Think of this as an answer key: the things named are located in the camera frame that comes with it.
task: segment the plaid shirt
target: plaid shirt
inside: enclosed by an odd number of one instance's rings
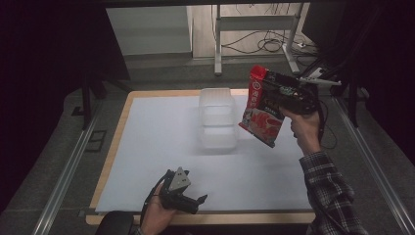
[[[316,217],[307,234],[368,234],[352,208],[354,192],[323,152],[300,159]]]

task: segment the black curtain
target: black curtain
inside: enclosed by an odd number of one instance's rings
[[[370,98],[368,111],[415,164],[415,16],[409,1],[389,1],[361,49],[360,86]]]
[[[81,87],[83,77],[90,71],[129,77],[104,7],[11,0],[2,1],[0,11],[2,211],[48,142],[65,97]]]

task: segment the black cable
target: black cable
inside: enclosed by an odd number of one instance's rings
[[[144,216],[146,215],[147,207],[150,203],[150,200],[153,198],[154,193],[156,192],[157,188],[162,183],[162,181],[165,180],[166,177],[167,177],[167,173],[163,175],[161,179],[159,179],[156,186],[152,189],[152,191],[150,191],[149,196],[147,196],[146,200],[144,201],[143,209],[141,209],[141,214],[140,214],[140,226],[143,225]]]
[[[331,147],[324,146],[324,145],[321,145],[321,146],[325,149],[335,149],[336,146],[337,146],[337,143],[338,143],[338,138],[337,138],[335,132],[333,131],[333,129],[329,125],[327,125],[327,120],[329,119],[329,107],[327,107],[327,104],[324,103],[323,101],[319,100],[319,102],[324,106],[324,108],[326,110],[326,112],[325,112],[326,115],[324,116],[324,127],[327,127],[330,130],[330,132],[332,133],[333,137],[335,138],[335,143],[333,144],[333,146],[331,146]]]
[[[238,4],[235,4],[235,8],[236,8],[236,11],[239,13],[239,15],[242,15],[242,13],[238,10]]]
[[[288,11],[290,10],[291,3],[288,4],[286,15],[288,15]]]
[[[273,8],[273,7],[274,7],[274,5],[275,5],[275,3],[270,4],[270,5],[269,5],[269,8],[268,8],[268,9],[266,9],[266,11],[265,11],[264,15],[266,15],[266,13],[269,11],[269,9]]]
[[[243,37],[241,37],[240,39],[238,39],[238,40],[236,40],[236,41],[234,41],[234,42],[231,42],[231,43],[228,43],[228,44],[222,44],[222,47],[224,47],[224,46],[230,46],[230,45],[233,45],[233,44],[235,44],[235,43],[237,43],[237,42],[240,42],[240,41],[242,41],[242,40],[244,40],[245,38],[247,38],[247,37],[249,37],[249,36],[251,36],[251,35],[254,35],[254,34],[256,34],[256,33],[259,33],[259,32],[264,32],[264,31],[253,31],[253,32],[251,32],[251,33],[249,33],[249,34],[247,34],[247,35],[245,35],[245,36],[243,36]]]
[[[278,11],[278,7],[280,6],[280,4],[279,3],[277,3],[277,8],[275,8],[275,12],[274,12],[274,15],[277,15],[277,11]]]
[[[274,50],[270,50],[270,49],[268,49],[266,47],[266,45],[268,45],[268,44],[278,45],[278,48],[277,49],[274,49]],[[267,51],[267,52],[270,52],[270,53],[276,53],[277,51],[279,51],[281,49],[282,44],[281,44],[281,41],[280,40],[277,40],[277,39],[262,39],[262,40],[260,40],[260,41],[257,42],[257,47],[258,48],[261,48],[262,51]]]
[[[238,50],[238,49],[236,49],[234,47],[230,47],[230,46],[222,46],[222,47],[228,48],[228,49],[231,49],[231,50],[234,50],[234,51],[237,51],[237,52],[242,53],[242,54],[253,54],[253,53],[256,53],[256,52],[259,52],[259,51],[262,50],[261,48],[259,48],[259,49],[255,50],[255,51],[245,52],[245,51],[241,51],[241,50]]]
[[[305,180],[305,185],[307,186],[307,189],[310,188],[311,186],[309,185],[309,182],[307,180]],[[321,204],[321,202],[317,199],[317,195],[314,194],[314,192],[311,190],[307,190],[308,194],[312,195],[312,198],[316,199],[314,202],[317,205],[317,210],[319,210],[321,213],[323,213],[324,215],[326,215],[326,217],[333,222],[333,224],[339,228],[340,232],[344,235],[349,235],[349,233],[334,219],[332,218],[331,215],[329,215],[324,206]]]

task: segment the stacked containers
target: stacked containers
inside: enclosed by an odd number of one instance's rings
[[[237,144],[235,100],[229,88],[206,88],[199,97],[200,138],[207,149]]]

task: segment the red packaging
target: red packaging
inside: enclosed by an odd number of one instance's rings
[[[280,132],[284,116],[275,102],[272,73],[266,68],[255,66],[251,70],[247,107],[241,127],[269,147],[275,147],[275,139]]]

